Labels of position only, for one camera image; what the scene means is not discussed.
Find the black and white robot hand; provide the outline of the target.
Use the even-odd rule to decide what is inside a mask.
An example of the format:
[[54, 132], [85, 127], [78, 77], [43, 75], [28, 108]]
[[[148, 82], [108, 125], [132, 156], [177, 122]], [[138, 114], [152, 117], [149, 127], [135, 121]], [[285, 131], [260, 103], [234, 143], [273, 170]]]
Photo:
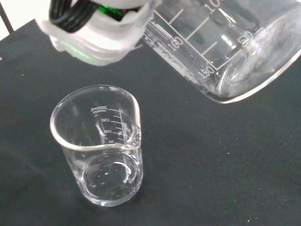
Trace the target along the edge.
[[137, 48], [159, 0], [36, 0], [36, 22], [53, 47], [95, 66]]

